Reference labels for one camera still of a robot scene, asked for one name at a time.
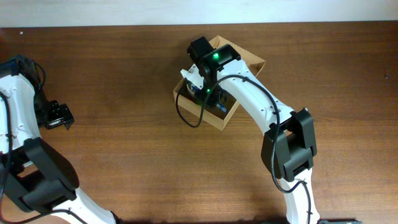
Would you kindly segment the green tape roll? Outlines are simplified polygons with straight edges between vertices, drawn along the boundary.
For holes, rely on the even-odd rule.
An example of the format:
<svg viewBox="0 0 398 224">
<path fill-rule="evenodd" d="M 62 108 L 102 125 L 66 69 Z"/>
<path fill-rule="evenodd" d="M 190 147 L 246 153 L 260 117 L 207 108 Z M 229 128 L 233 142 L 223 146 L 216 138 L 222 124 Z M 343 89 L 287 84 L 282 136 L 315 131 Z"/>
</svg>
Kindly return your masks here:
<svg viewBox="0 0 398 224">
<path fill-rule="evenodd" d="M 192 100 L 193 100 L 193 102 L 194 102 L 195 104 L 200 105 L 200 106 L 206 104 L 206 103 L 205 103 L 205 100 L 206 100 L 206 96 L 205 96 L 205 95 L 198 95 L 198 96 L 194 95 L 194 96 L 192 97 Z"/>
</svg>

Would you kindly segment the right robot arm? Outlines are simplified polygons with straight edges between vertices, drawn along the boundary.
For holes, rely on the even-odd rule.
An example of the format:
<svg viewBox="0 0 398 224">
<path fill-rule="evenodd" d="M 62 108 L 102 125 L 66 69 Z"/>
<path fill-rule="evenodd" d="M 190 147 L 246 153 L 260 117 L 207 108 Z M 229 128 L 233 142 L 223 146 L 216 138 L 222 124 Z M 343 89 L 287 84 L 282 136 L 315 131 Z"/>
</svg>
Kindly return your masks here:
<svg viewBox="0 0 398 224">
<path fill-rule="evenodd" d="M 315 207 L 312 190 L 313 158 L 317 154 L 311 114 L 295 111 L 275 97 L 250 71 L 230 44 L 211 46 L 205 37 L 187 49 L 193 66 L 182 70 L 183 82 L 196 88 L 206 106 L 214 106 L 220 91 L 228 92 L 252 117 L 264 136 L 261 159 L 276 188 L 283 193 L 287 223 L 326 223 Z"/>
</svg>

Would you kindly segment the cream masking tape roll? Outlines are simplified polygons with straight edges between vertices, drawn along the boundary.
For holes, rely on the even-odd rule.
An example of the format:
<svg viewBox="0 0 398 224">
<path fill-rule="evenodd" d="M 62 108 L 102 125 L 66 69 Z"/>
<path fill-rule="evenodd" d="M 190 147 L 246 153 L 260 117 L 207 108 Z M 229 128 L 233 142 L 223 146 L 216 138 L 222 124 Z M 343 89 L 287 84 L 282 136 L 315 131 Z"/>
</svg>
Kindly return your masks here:
<svg viewBox="0 0 398 224">
<path fill-rule="evenodd" d="M 204 89 L 199 89 L 192 82 L 187 82 L 187 91 L 188 93 L 195 98 L 203 98 L 206 96 L 206 92 Z"/>
</svg>

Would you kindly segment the brown cardboard box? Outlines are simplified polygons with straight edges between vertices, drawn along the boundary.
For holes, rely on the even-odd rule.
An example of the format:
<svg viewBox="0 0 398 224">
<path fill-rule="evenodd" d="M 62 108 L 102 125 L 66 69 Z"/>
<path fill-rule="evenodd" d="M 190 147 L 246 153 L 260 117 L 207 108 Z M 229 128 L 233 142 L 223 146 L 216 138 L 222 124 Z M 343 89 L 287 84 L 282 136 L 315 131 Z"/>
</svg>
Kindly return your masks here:
<svg viewBox="0 0 398 224">
<path fill-rule="evenodd" d="M 261 72 L 266 64 L 264 59 L 248 52 L 247 50 L 220 36 L 216 36 L 211 40 L 207 40 L 205 37 L 200 37 L 192 41 L 187 49 L 187 53 L 193 60 L 193 64 L 195 64 L 200 71 L 200 66 L 198 66 L 197 63 L 199 62 L 199 58 L 201 56 L 213 51 L 218 54 L 223 53 L 228 49 L 232 50 L 232 58 L 243 59 L 249 71 L 255 76 Z M 239 103 L 232 95 L 226 92 L 227 101 L 224 103 L 226 109 L 228 110 L 226 113 L 220 111 L 218 108 L 210 108 L 207 105 L 205 106 L 205 109 L 202 110 L 200 105 L 197 105 L 193 102 L 192 97 L 188 93 L 187 82 L 189 81 L 181 80 L 173 90 L 176 108 L 178 110 L 183 108 L 199 117 L 201 122 L 205 121 L 222 131 L 239 107 Z"/>
</svg>

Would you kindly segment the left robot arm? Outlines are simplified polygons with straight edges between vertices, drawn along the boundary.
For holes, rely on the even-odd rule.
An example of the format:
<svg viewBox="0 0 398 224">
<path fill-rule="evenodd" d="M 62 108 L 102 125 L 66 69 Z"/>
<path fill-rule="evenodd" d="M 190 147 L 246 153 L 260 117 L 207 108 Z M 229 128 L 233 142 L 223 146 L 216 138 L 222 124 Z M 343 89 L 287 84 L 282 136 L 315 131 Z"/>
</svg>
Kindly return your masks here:
<svg viewBox="0 0 398 224">
<path fill-rule="evenodd" d="M 36 221 L 53 215 L 68 223 L 122 223 L 80 188 L 72 164 L 45 142 L 40 128 L 69 129 L 66 104 L 46 99 L 44 69 L 16 55 L 1 64 L 1 196 Z"/>
</svg>

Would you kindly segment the blue pen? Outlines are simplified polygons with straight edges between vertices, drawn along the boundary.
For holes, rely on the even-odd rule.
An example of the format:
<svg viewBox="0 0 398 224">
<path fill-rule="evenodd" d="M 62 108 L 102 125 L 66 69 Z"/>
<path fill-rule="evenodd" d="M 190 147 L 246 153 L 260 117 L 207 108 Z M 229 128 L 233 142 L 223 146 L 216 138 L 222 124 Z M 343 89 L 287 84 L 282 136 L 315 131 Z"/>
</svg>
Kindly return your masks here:
<svg viewBox="0 0 398 224">
<path fill-rule="evenodd" d="M 221 104 L 217 104 L 216 106 L 210 107 L 210 108 L 218 108 L 220 111 L 222 111 L 222 112 L 224 112 L 224 113 L 226 113 L 226 112 L 228 111 L 228 110 L 226 109 L 225 105 L 221 105 Z"/>
</svg>

